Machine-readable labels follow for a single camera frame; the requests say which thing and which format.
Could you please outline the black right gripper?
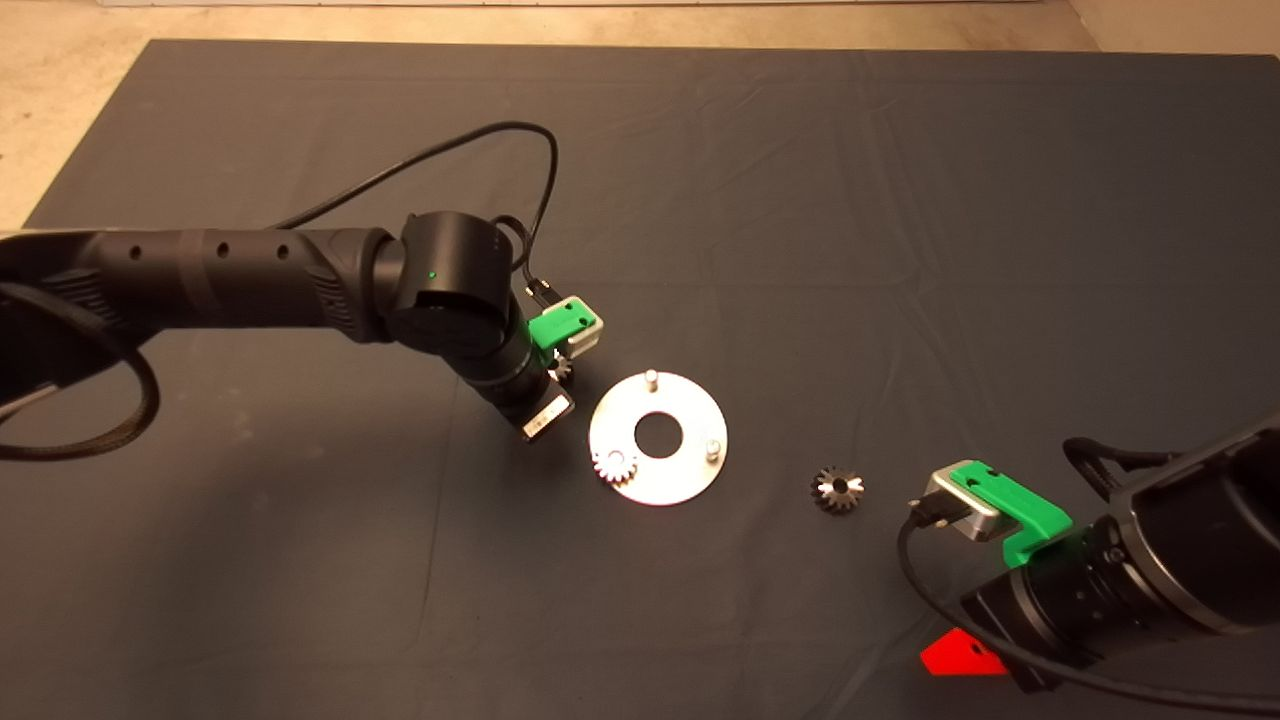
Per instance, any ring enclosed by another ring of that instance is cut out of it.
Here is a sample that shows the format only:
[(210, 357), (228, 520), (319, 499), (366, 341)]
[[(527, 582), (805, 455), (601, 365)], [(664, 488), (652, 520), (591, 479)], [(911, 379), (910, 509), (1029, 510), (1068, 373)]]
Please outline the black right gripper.
[[(1140, 648), (1140, 623), (1108, 584), (1094, 527), (1082, 527), (963, 596), (984, 630), (1042, 659), (1088, 669)], [(920, 652), (932, 676), (1005, 676), (1001, 657), (960, 628)]]

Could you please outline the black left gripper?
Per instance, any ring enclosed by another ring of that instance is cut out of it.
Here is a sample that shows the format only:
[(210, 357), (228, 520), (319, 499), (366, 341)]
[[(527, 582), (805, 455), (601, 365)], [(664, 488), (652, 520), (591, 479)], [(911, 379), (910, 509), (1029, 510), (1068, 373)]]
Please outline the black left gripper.
[(526, 442), (544, 437), (575, 409), (570, 392), (526, 334), (512, 334), (495, 351), (465, 360), (465, 382)]

